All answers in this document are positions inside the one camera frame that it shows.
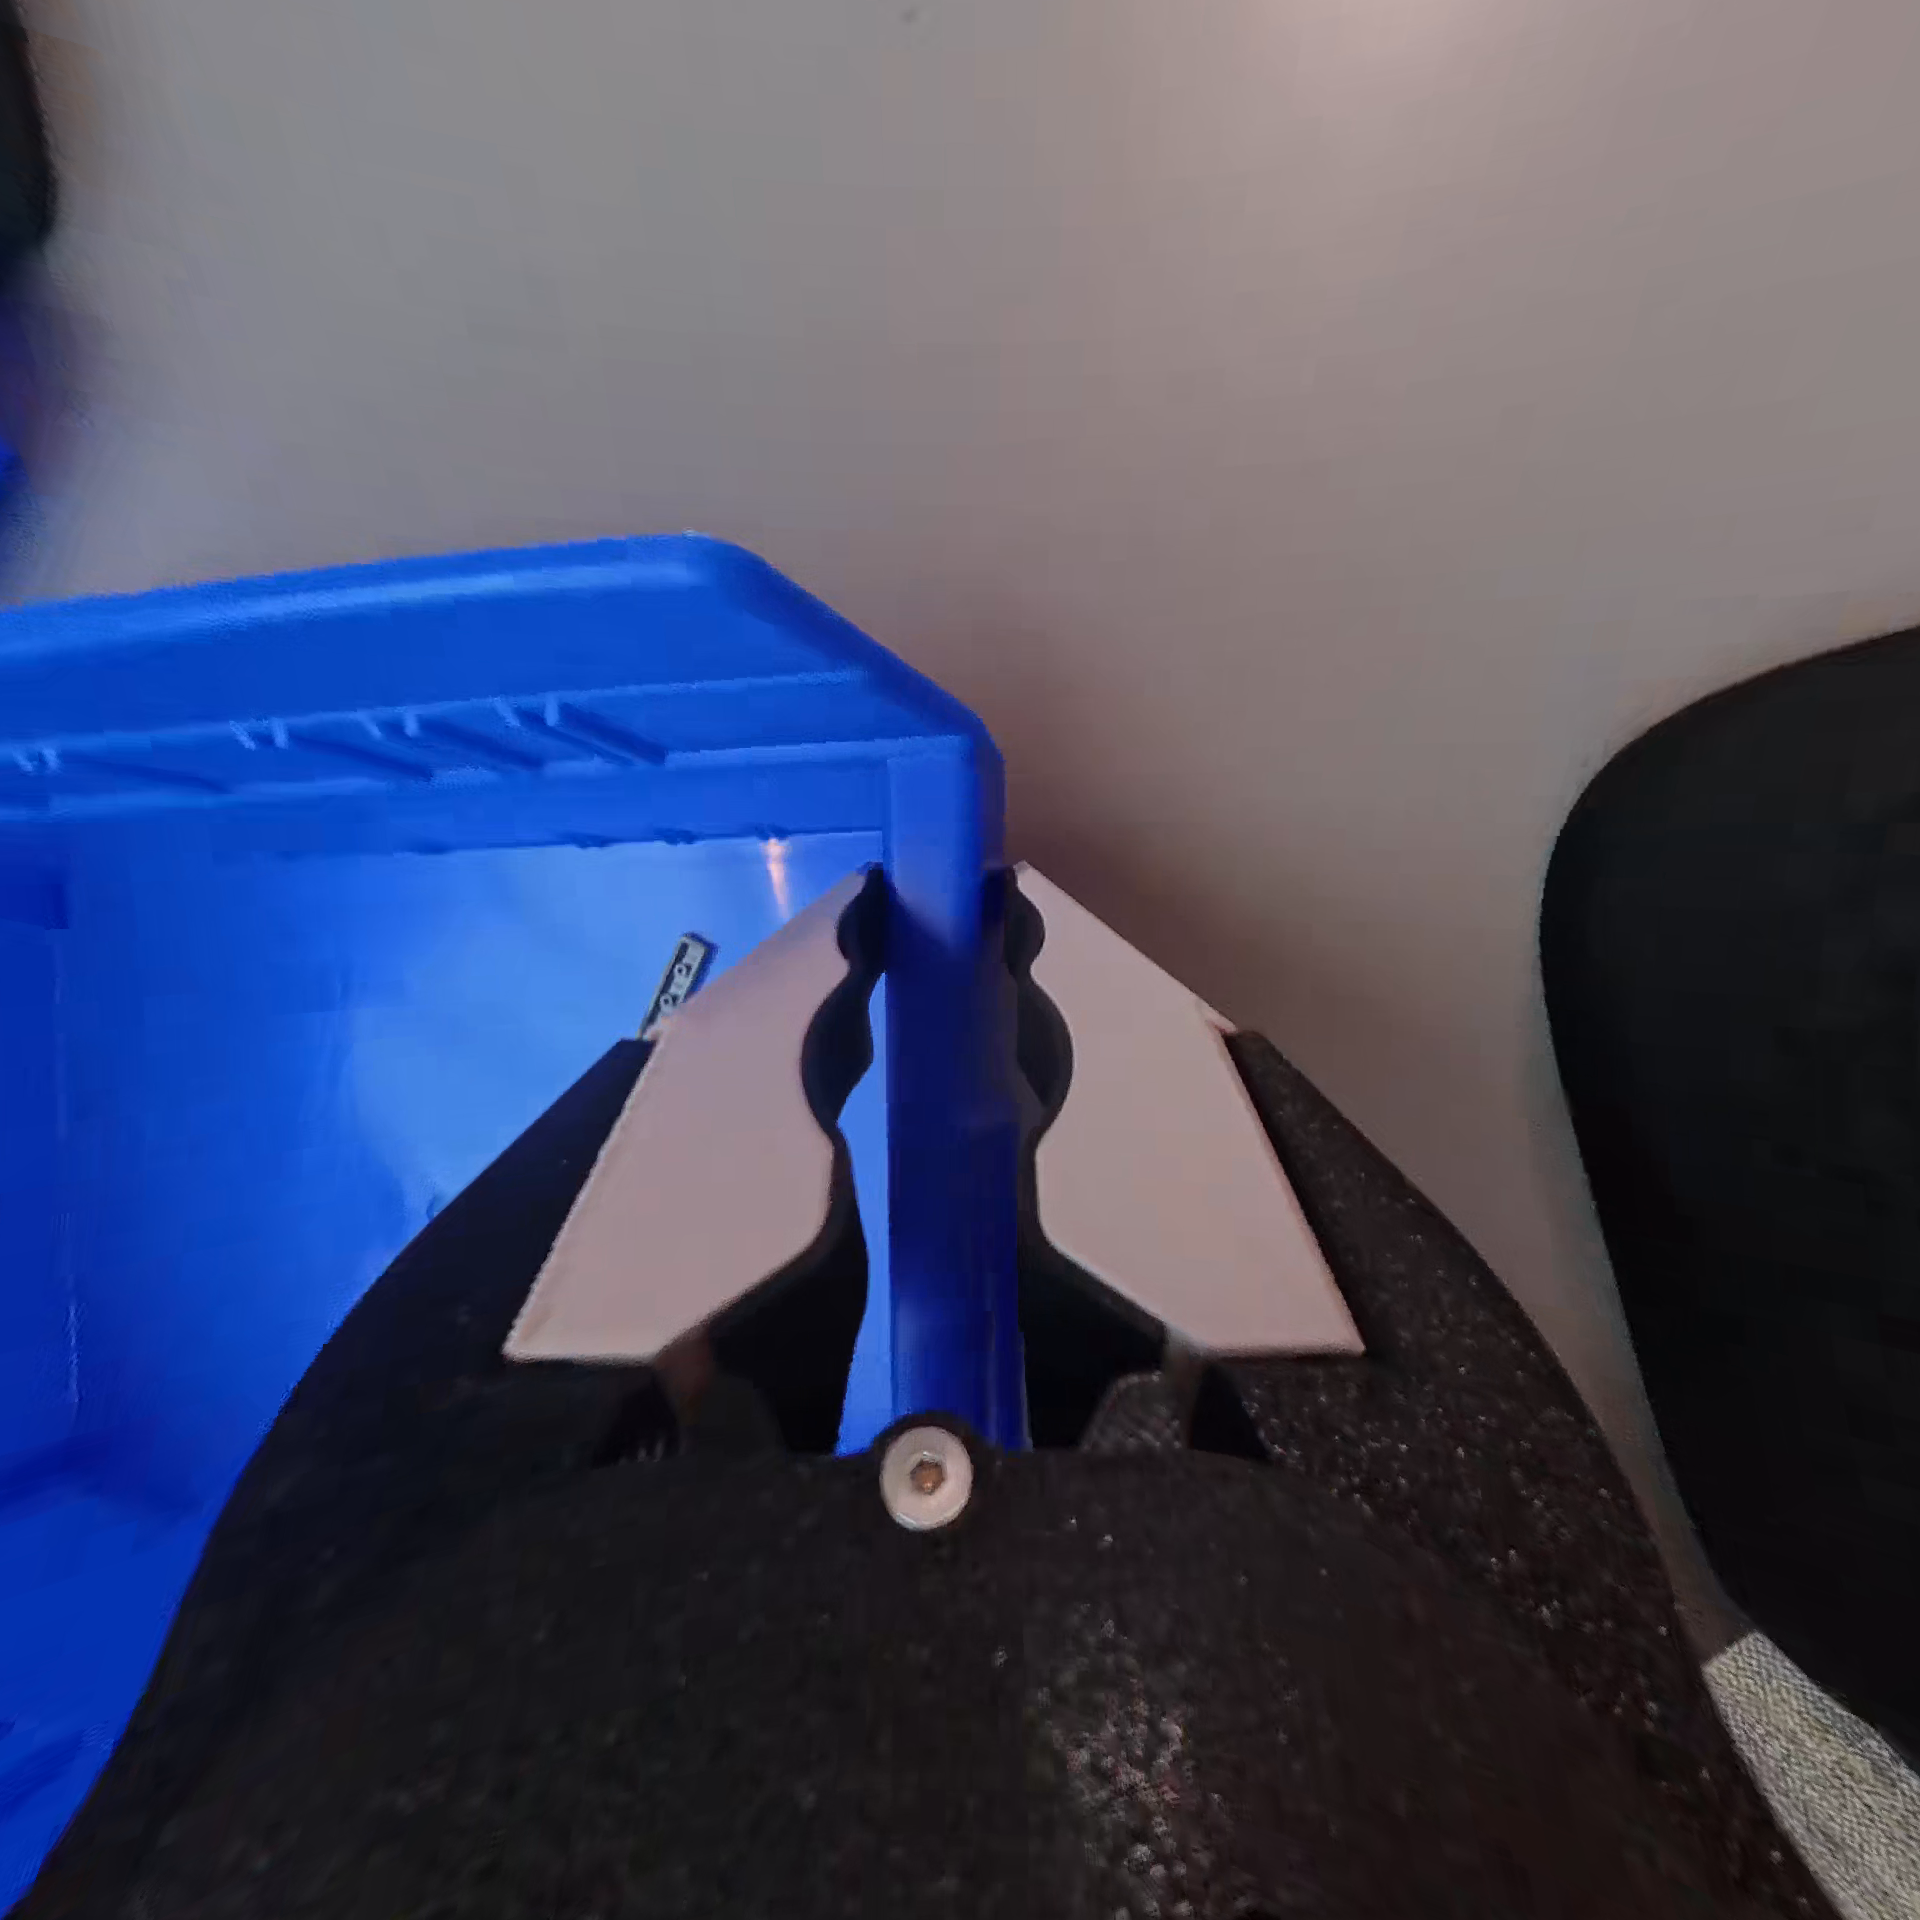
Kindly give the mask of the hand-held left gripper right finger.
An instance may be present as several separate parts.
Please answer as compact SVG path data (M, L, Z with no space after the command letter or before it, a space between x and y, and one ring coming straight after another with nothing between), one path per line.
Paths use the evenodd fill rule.
M1129 1382L1235 1447L1230 1370L1361 1328L1238 1064L1239 1030L1058 882L1009 874L1025 1441L1083 1447Z

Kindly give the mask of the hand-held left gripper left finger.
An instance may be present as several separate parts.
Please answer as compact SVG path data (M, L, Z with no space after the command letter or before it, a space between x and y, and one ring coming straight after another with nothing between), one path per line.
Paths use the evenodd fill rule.
M505 1361L665 1384L704 1350L790 1449L838 1447L872 1278L843 1110L890 917L882 869L855 871L658 1027Z

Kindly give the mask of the blue plastic bin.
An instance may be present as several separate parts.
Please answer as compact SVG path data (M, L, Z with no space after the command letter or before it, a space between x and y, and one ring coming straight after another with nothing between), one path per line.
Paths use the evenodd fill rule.
M6 610L6 1914L214 1517L408 1251L554 1240L675 943L886 875L855 1433L1018 1431L984 720L697 536Z

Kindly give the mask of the grey desk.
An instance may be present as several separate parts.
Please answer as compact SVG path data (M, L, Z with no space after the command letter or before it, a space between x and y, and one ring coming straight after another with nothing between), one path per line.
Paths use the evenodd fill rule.
M24 592L727 538L1548 1334L1694 1639L1538 894L1915 622L1915 5L24 5Z

